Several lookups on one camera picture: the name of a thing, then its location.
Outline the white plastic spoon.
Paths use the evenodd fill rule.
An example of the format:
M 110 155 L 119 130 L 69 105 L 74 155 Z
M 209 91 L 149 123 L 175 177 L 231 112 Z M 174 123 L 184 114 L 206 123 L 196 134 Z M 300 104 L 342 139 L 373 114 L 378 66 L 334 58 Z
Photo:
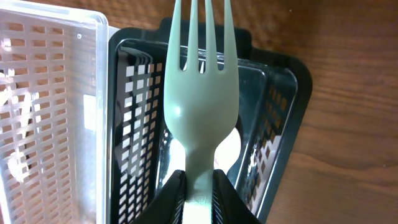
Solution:
M 233 164 L 238 160 L 241 151 L 241 138 L 234 128 L 230 134 L 219 144 L 215 151 L 214 168 L 228 173 Z

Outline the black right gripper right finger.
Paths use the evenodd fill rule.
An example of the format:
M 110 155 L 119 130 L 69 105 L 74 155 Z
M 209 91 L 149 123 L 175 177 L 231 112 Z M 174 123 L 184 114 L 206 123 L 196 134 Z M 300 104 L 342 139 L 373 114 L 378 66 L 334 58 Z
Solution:
M 261 224 L 240 199 L 226 174 L 213 171 L 212 224 Z

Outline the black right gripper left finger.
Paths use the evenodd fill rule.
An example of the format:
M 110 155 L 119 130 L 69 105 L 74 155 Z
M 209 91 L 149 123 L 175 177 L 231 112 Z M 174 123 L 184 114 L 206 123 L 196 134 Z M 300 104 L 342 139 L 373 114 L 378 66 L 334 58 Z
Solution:
M 150 205 L 133 224 L 182 224 L 186 175 L 176 170 Z

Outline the white plastic fork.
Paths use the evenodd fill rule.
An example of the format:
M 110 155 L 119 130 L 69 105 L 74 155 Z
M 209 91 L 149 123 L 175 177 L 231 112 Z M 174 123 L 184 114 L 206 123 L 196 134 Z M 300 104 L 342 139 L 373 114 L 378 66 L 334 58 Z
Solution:
M 159 183 L 164 186 L 175 170 L 185 170 L 185 149 L 170 136 L 164 141 L 160 158 Z
M 239 73 L 231 1 L 224 2 L 224 67 L 218 68 L 212 1 L 205 1 L 206 61 L 199 70 L 198 3 L 192 1 L 187 67 L 180 67 L 181 0 L 176 0 L 164 79 L 167 128 L 185 149 L 183 224 L 211 223 L 214 156 L 234 128 L 239 111 Z

